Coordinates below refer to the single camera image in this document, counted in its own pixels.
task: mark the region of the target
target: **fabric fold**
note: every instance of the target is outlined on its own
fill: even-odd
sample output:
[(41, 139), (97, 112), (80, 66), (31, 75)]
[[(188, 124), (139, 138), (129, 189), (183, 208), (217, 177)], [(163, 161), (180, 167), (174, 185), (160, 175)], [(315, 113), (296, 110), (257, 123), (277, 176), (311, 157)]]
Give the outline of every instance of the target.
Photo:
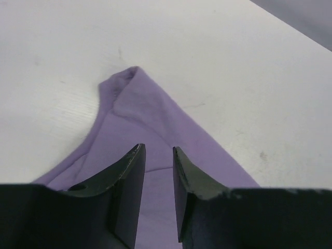
[(99, 91), (99, 112), (87, 138), (35, 182), (68, 189), (144, 143), (146, 173), (135, 248), (182, 248), (177, 241), (173, 146), (180, 146), (194, 164), (227, 187), (258, 187), (141, 68), (113, 75)]

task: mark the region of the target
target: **purple fabric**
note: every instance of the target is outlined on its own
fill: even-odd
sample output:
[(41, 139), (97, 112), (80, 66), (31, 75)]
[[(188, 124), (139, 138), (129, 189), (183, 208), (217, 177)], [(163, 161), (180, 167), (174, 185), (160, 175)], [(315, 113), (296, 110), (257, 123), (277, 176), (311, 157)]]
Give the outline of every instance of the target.
[(99, 89), (99, 113), (85, 141), (35, 182), (68, 189), (144, 143), (146, 172), (135, 248), (182, 248), (177, 241), (173, 146), (228, 187), (258, 186), (141, 68), (117, 73)]

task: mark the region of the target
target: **lavender cloth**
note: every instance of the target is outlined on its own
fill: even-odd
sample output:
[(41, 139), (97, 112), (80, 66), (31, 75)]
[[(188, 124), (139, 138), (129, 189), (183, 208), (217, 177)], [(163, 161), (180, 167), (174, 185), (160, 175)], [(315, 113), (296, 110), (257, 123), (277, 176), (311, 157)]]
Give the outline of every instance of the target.
[(182, 248), (177, 241), (173, 146), (228, 187), (258, 186), (141, 68), (117, 73), (99, 89), (99, 112), (85, 141), (35, 182), (67, 189), (144, 143), (146, 171), (135, 248)]

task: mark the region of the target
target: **black metal jaw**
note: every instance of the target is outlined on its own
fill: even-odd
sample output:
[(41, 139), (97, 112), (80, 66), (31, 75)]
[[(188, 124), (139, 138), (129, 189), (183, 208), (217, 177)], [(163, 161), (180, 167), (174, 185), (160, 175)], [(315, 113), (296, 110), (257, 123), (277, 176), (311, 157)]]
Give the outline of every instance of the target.
[(179, 242), (185, 249), (332, 248), (332, 192), (229, 189), (173, 149)]
[(0, 185), (0, 248), (134, 248), (145, 146), (71, 187)]

